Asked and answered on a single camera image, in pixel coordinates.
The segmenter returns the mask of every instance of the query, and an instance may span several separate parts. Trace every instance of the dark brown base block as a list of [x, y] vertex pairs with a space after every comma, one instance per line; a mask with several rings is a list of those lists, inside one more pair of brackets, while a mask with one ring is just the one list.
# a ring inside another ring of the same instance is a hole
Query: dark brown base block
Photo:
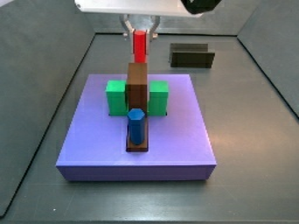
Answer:
[[149, 151], [149, 120], [147, 120], [147, 117], [145, 118], [145, 141], [139, 145], [133, 144], [133, 142], [130, 140], [130, 132], [127, 131], [126, 151], [129, 151], [129, 152]]

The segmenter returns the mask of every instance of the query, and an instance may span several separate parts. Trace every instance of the green block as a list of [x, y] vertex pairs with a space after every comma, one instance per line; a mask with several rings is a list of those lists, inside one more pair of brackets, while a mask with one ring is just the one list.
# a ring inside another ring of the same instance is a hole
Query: green block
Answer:
[[127, 115], [127, 82], [110, 80], [107, 83], [107, 104], [111, 116]]
[[150, 102], [149, 115], [166, 116], [169, 101], [169, 83], [165, 80], [153, 80], [150, 82]]
[[125, 80], [110, 80], [107, 82], [107, 93], [126, 92], [127, 82]]
[[150, 97], [169, 97], [169, 83], [166, 80], [150, 81]]

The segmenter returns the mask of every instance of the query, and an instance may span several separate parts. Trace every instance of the black object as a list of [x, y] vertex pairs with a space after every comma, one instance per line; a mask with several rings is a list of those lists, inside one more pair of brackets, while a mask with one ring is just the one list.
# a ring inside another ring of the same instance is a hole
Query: black object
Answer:
[[171, 44], [171, 67], [211, 68], [214, 57], [209, 44]]
[[221, 0], [182, 0], [182, 3], [186, 10], [195, 15], [207, 11], [214, 11]]

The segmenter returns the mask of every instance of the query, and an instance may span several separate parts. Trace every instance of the gray wall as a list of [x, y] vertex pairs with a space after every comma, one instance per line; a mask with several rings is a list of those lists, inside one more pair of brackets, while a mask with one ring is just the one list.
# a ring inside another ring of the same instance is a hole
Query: gray wall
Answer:
[[[261, 0], [222, 0], [215, 11], [199, 18], [162, 17], [158, 28], [161, 33], [190, 33], [213, 35], [238, 35]], [[117, 14], [87, 14], [95, 32], [123, 32]], [[138, 29], [149, 29], [150, 17], [133, 17], [133, 25]]]
[[74, 0], [0, 8], [0, 216], [94, 36]]
[[263, 0], [238, 38], [299, 116], [298, 11], [298, 0]]

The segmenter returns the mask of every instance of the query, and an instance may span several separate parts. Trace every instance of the purple box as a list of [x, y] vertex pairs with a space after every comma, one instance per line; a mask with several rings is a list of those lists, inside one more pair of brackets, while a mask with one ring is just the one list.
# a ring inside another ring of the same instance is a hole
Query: purple box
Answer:
[[167, 116], [149, 117], [149, 152], [127, 152], [127, 117], [109, 116], [106, 87], [125, 74], [91, 74], [57, 167], [70, 181], [207, 179], [217, 166], [189, 74], [149, 74], [170, 86]]

